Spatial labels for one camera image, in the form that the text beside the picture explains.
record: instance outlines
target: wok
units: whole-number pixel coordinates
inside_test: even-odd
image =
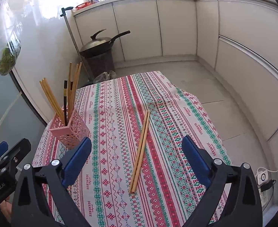
[[[106,30],[106,29],[102,29],[91,36],[92,40],[90,42],[88,42],[86,45],[84,45],[80,50],[80,54],[82,56],[84,56],[85,58],[91,58],[91,57],[103,54],[112,48],[112,46],[117,38],[130,33],[130,31],[125,31],[125,32],[119,33],[118,35],[114,36],[113,38],[110,38],[110,37],[96,38],[96,36],[104,30]]]

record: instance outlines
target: striped tablecloth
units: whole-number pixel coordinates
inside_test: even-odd
[[[175,87],[161,72],[134,74],[78,90],[76,108],[91,131],[92,153],[68,188],[92,227],[182,226],[205,187],[188,164],[181,141],[190,135],[210,155],[231,164],[220,137],[197,97]],[[145,110],[149,132],[137,191],[129,195]],[[47,132],[33,166],[61,158],[66,148]],[[62,222],[50,191],[47,200]],[[226,202],[224,192],[211,222]]]

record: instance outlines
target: pot handle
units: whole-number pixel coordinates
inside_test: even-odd
[[[110,42],[114,42],[117,38],[119,38],[119,37],[121,37],[121,36],[124,36],[124,35],[126,35],[126,34],[129,34],[129,33],[130,33],[130,31],[125,31],[125,32],[119,33],[118,35],[114,36],[114,37],[110,40]]]
[[[94,35],[91,36],[91,39],[92,39],[92,40],[95,40],[95,39],[96,39],[96,36],[97,36],[99,33],[103,32],[104,30],[106,30],[106,29],[102,29],[102,30],[96,32]]]

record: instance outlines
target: silver screw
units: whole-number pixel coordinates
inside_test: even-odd
[[[220,159],[215,159],[215,160],[214,160],[214,163],[215,163],[216,165],[221,165],[221,164],[222,164],[222,161],[221,161]]]
[[[30,169],[30,167],[31,167],[30,164],[25,164],[23,168],[24,168],[25,170],[27,170],[27,169]]]
[[[53,160],[52,162],[51,162],[51,164],[53,165],[53,166],[56,166],[56,165],[58,165],[59,164],[59,160],[57,160],[57,159],[55,159],[55,160]]]
[[[250,168],[250,165],[249,165],[248,163],[244,163],[243,166],[244,166],[244,168],[246,168],[246,169],[249,169],[249,168]]]

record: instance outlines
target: plastic bag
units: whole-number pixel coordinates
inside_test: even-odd
[[[22,23],[10,10],[8,0],[0,0],[0,74],[7,75],[15,66],[21,44]]]
[[[117,75],[114,71],[110,71],[109,74],[107,72],[103,72],[94,79],[94,83],[101,83],[104,81],[108,81],[110,79],[114,79],[116,77],[117,77]]]

